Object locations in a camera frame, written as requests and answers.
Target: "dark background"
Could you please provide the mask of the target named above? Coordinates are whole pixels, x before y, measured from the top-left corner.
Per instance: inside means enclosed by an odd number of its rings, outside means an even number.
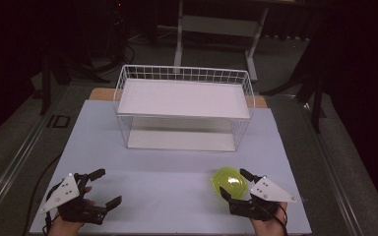
[[[109,57],[113,53],[114,48],[105,47],[116,21],[109,11],[111,2],[89,0],[78,6],[74,1],[0,1],[0,125],[34,93],[31,77],[41,70],[43,37],[85,64],[91,63],[90,56]],[[156,38],[156,24],[175,25],[177,1],[133,2],[128,6],[124,2],[130,15],[127,21],[152,39]],[[319,66],[325,66],[324,92],[331,96],[378,190],[378,0],[339,3],[334,5],[345,9],[324,21],[321,15],[307,11],[293,14],[288,8],[275,10],[264,34],[304,39],[315,33],[298,66],[302,73],[318,73]],[[279,21],[286,12],[290,17]],[[294,25],[286,28],[287,22]],[[338,46],[334,55],[327,50],[332,45]]]

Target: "human hand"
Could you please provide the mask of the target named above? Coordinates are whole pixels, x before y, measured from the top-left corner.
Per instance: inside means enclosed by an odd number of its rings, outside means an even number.
[[[287,203],[280,203],[280,207],[275,213],[275,217],[281,221],[283,225],[286,225],[287,218],[285,217],[285,211]],[[262,221],[257,219],[250,219],[253,224],[256,236],[284,236],[286,234],[285,228],[277,222],[275,219],[268,221]]]
[[[92,187],[86,187],[85,193],[88,193]],[[94,205],[95,202],[91,200],[87,200],[90,205]],[[69,222],[64,221],[58,212],[56,216],[54,216],[54,220],[51,223],[50,231],[48,232],[48,236],[76,236],[78,235],[79,229],[84,225],[83,222]]]

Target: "gray floor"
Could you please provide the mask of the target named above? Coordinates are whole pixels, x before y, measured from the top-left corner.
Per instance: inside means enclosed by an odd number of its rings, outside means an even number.
[[[151,45],[141,43],[144,38],[134,38],[130,42],[135,50],[133,64],[172,65],[174,39],[171,34]],[[259,77],[254,90],[272,89],[286,82],[306,45],[307,41],[263,38],[254,56]],[[243,46],[242,40],[231,47],[186,40],[182,64],[246,69]],[[127,55],[131,58],[131,50],[127,50]],[[0,128],[0,183],[8,184],[3,188],[7,190],[5,198],[0,199],[0,235],[22,234],[30,198],[34,194],[32,219],[56,165],[46,172],[36,191],[33,187],[45,167],[65,147],[84,100],[93,88],[113,87],[118,75],[119,70],[102,73],[112,81],[110,84],[99,85],[77,76],[67,87],[54,85],[53,106],[47,116],[38,115],[39,100],[29,99]],[[32,79],[39,87],[40,75]],[[378,195],[330,98],[324,95],[322,133],[317,135],[310,126],[309,110],[292,98],[297,90],[298,87],[290,88],[266,99],[275,114],[312,235],[378,235]],[[51,115],[69,116],[72,120],[66,129],[47,128]],[[1,177],[13,159],[23,160],[22,166],[9,175],[14,180],[8,183]]]

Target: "wire basket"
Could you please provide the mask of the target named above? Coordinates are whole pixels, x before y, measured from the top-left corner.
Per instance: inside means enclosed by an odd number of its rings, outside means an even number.
[[[236,151],[255,99],[247,71],[125,65],[114,106],[128,148]]]

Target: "table surface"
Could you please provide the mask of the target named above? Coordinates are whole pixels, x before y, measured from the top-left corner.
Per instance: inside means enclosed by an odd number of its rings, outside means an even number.
[[[237,152],[130,149],[124,146],[112,102],[106,101],[112,92],[97,88],[85,102],[49,184],[59,183],[69,173],[106,169],[87,198],[103,206],[122,195],[123,203],[102,226],[87,224],[81,232],[252,234],[250,221],[230,215],[227,203],[212,188],[210,178],[223,166],[265,174],[300,199],[270,109],[254,109]],[[256,100],[266,107],[263,97]],[[287,214],[294,215],[287,226],[290,234],[311,232],[301,201],[289,204]],[[43,219],[38,213],[31,233],[41,232]]]

